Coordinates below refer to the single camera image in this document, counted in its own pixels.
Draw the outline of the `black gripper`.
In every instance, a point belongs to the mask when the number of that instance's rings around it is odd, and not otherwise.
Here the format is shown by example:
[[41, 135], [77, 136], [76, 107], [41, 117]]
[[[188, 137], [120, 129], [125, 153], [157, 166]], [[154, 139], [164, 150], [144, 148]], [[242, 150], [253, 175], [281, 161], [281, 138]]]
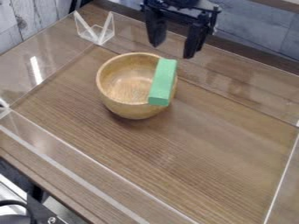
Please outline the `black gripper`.
[[209, 0], [142, 0], [140, 7], [153, 47], [165, 40], [165, 19], [190, 25], [182, 49], [182, 57], [190, 59], [201, 49], [206, 35], [214, 32], [221, 8]]

